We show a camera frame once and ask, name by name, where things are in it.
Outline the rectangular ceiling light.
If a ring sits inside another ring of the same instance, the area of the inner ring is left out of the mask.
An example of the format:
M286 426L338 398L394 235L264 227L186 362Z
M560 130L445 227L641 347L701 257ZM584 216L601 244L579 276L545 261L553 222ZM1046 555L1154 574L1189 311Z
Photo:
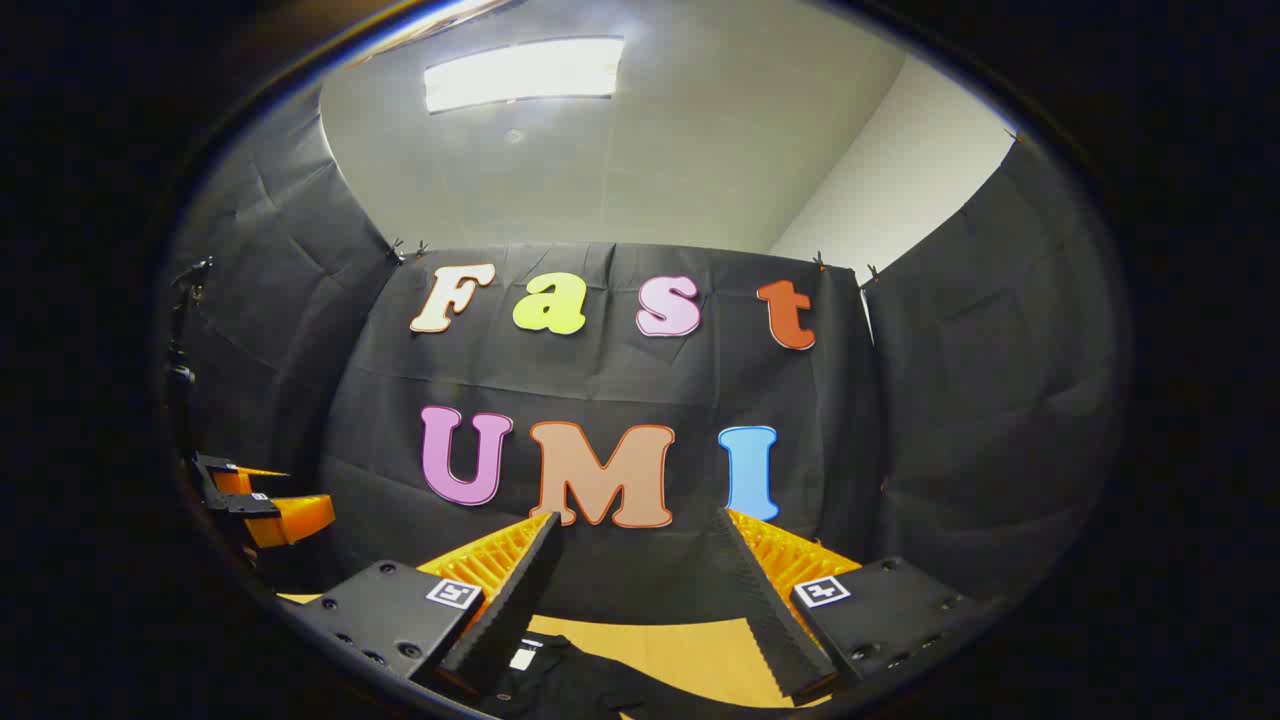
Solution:
M545 38L472 53L422 72L431 114L547 97L611 97L625 38Z

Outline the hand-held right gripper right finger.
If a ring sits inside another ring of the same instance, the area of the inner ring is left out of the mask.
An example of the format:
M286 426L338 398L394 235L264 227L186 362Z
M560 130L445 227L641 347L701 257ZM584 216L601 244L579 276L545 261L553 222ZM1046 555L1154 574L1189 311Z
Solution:
M855 562L731 509L717 525L748 628L788 698L899 674L980 623L980 603L905 559Z

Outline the black buttoned coat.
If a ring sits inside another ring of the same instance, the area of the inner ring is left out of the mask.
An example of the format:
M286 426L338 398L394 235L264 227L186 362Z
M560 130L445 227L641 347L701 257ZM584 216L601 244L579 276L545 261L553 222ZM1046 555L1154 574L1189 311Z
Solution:
M499 720L785 720L782 708L728 705L588 653L563 635L527 632L477 710Z

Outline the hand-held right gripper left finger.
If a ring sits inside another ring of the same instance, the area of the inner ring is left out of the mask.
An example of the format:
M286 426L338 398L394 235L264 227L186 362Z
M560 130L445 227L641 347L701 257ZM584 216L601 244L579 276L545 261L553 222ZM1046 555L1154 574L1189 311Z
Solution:
M540 514L420 566L383 560L284 607L310 630L420 685L488 693L508 667L561 557Z

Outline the black backdrop cloth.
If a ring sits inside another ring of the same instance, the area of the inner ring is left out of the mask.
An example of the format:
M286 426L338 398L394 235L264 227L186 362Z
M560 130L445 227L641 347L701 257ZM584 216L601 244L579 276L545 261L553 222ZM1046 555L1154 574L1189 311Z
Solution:
M223 164L170 264L212 259L184 343L200 448L326 495L308 593L564 519L539 612L740 618L722 507L846 557L902 555L969 596L1039 580L1105 478L1126 347L1100 228L1011 146L937 231L846 268L649 243L434 249L396 264L316 94Z

